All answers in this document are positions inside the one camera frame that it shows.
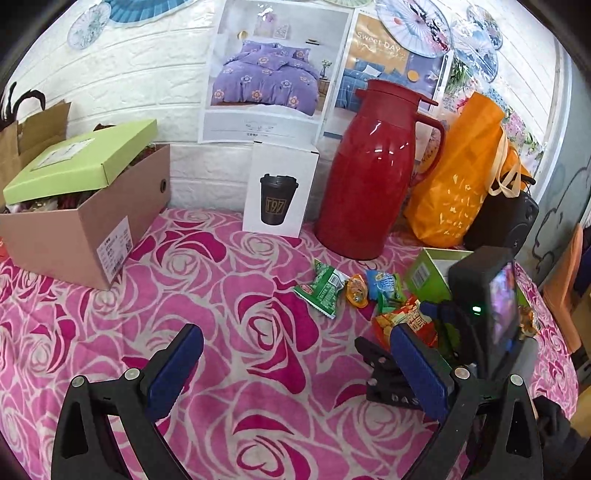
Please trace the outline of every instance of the screw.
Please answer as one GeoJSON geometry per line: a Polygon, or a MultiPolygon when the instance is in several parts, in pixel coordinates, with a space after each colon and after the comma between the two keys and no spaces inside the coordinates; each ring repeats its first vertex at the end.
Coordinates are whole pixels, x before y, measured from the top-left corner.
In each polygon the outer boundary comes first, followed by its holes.
{"type": "Polygon", "coordinates": [[[468,378],[470,378],[470,372],[467,368],[457,367],[453,372],[456,374],[456,377],[462,380],[467,380],[468,378]]]}
{"type": "Polygon", "coordinates": [[[75,377],[74,380],[72,380],[72,387],[74,387],[74,388],[81,387],[83,384],[84,384],[84,377],[75,377]]]}
{"type": "Polygon", "coordinates": [[[511,383],[520,387],[523,385],[523,378],[517,374],[513,374],[511,375],[511,383]]]}
{"type": "Polygon", "coordinates": [[[130,368],[125,372],[125,378],[127,380],[135,380],[139,377],[139,370],[137,368],[130,368]]]}

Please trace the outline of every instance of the thermos handle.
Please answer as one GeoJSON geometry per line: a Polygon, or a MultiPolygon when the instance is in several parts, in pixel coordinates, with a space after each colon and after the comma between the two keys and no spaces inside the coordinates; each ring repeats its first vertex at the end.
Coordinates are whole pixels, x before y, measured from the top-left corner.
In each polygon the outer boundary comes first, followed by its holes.
{"type": "Polygon", "coordinates": [[[417,173],[415,175],[415,177],[413,178],[413,180],[410,184],[411,187],[414,187],[417,183],[426,179],[428,177],[428,175],[433,171],[433,169],[435,167],[437,167],[437,164],[439,163],[439,159],[441,158],[441,154],[443,153],[443,145],[445,144],[445,135],[446,135],[445,127],[443,126],[443,124],[439,120],[435,120],[434,118],[431,118],[430,116],[423,115],[422,113],[417,112],[415,121],[422,123],[422,124],[429,125],[430,127],[433,127],[433,128],[437,128],[439,130],[439,133],[441,133],[441,141],[439,142],[439,149],[437,150],[437,154],[435,155],[435,158],[431,162],[431,165],[429,165],[429,168],[426,171],[424,171],[423,173],[417,173]]]}

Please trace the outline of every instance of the green box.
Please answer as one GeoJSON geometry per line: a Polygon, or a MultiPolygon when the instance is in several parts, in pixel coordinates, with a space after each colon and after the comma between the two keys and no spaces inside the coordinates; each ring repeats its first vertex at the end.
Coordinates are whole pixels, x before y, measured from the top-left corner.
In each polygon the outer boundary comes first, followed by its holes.
{"type": "Polygon", "coordinates": [[[4,188],[6,203],[108,187],[156,137],[157,132],[156,120],[141,120],[79,135],[53,145],[23,168],[4,188]],[[67,147],[75,146],[80,150],[71,150],[68,154],[67,147]]]}
{"type": "MultiPolygon", "coordinates": [[[[471,253],[466,250],[423,248],[407,270],[404,281],[420,301],[439,303],[443,300],[451,300],[447,272],[454,263],[471,253]]],[[[519,287],[517,287],[517,302],[519,305],[530,306],[519,287]]]]}

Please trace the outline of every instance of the cup image on box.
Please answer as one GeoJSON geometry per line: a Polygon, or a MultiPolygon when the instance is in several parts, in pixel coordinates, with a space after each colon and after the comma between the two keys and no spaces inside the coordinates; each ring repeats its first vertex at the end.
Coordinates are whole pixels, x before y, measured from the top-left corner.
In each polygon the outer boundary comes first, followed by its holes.
{"type": "Polygon", "coordinates": [[[261,177],[261,221],[267,225],[281,225],[298,188],[294,177],[268,173],[261,177]]]}

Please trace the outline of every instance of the orange bag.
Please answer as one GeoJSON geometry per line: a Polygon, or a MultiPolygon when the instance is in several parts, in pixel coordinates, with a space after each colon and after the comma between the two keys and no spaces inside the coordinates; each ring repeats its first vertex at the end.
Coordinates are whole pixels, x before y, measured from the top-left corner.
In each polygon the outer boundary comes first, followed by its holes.
{"type": "Polygon", "coordinates": [[[530,174],[509,145],[503,117],[489,98],[478,92],[470,97],[447,133],[441,160],[415,186],[404,211],[419,240],[439,248],[459,245],[488,193],[517,197],[519,188],[526,187],[521,174],[530,174]],[[492,190],[495,179],[500,187],[492,190]]]}

